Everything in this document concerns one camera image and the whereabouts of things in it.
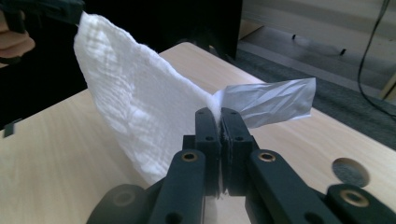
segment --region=black cable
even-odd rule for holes
[[[379,12],[378,18],[376,19],[374,29],[373,29],[373,31],[372,31],[372,33],[371,33],[371,35],[370,35],[369,43],[367,44],[366,50],[364,51],[363,57],[361,58],[361,64],[360,64],[360,66],[359,66],[359,73],[358,73],[358,86],[359,86],[359,90],[360,90],[360,92],[361,92],[361,95],[363,96],[363,98],[364,98],[370,105],[372,105],[374,108],[378,109],[379,111],[385,113],[386,115],[390,116],[393,120],[396,121],[396,119],[395,119],[395,118],[396,118],[396,115],[390,114],[387,110],[385,110],[385,109],[382,108],[381,106],[376,105],[374,102],[372,102],[372,101],[367,97],[367,95],[364,93],[364,91],[363,91],[363,89],[362,89],[362,87],[361,87],[361,70],[363,69],[364,61],[365,61],[365,59],[366,59],[367,52],[368,52],[368,50],[369,50],[369,48],[370,48],[370,46],[371,46],[371,43],[372,43],[372,41],[373,41],[373,37],[374,37],[375,31],[376,31],[376,28],[378,27],[378,24],[381,22],[382,17],[384,16],[385,12],[387,11],[388,4],[389,4],[389,0],[384,0],[384,2],[382,3],[381,11]]]

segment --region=light wood tabletop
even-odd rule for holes
[[[210,93],[262,82],[189,43],[160,55]],[[396,153],[316,109],[311,113],[250,132],[261,148],[278,152],[323,193],[341,183],[332,163],[352,159],[367,172],[364,189],[396,211]],[[120,184],[148,187],[88,91],[16,123],[15,133],[0,140],[1,223],[85,223],[105,193]],[[244,198],[223,195],[217,204],[218,223],[249,223]]]

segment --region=human hand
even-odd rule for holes
[[[0,10],[0,58],[22,56],[35,47],[35,41],[27,32],[18,34],[8,30],[3,11]],[[0,63],[0,68],[7,64]]]

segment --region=tissue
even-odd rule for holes
[[[249,128],[309,116],[315,80],[230,86],[211,95],[106,18],[84,13],[74,50],[92,99],[134,168],[150,184],[166,176],[194,134],[195,112],[237,110]]]

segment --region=gray carpet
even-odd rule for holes
[[[312,77],[241,49],[231,63],[264,82]],[[396,113],[395,105],[371,97],[370,99],[392,114]],[[373,108],[358,92],[317,78],[313,107],[396,150],[396,120]]]

